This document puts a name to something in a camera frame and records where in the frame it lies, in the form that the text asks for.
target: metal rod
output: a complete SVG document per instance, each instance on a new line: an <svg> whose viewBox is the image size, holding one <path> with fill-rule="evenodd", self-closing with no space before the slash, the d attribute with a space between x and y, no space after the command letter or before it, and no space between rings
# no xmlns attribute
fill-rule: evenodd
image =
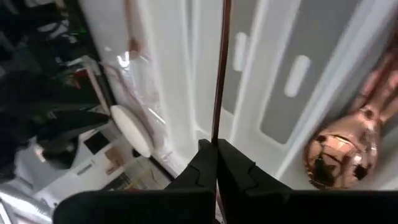
<svg viewBox="0 0 398 224"><path fill-rule="evenodd" d="M230 22L231 22L231 0L224 0L220 57L218 59L216 98L215 98L215 102L214 102L213 128L211 130L211 143L216 146L218 145L218 130L219 130L219 126L220 126L221 102L223 100L226 59L228 58L229 23Z"/></svg>

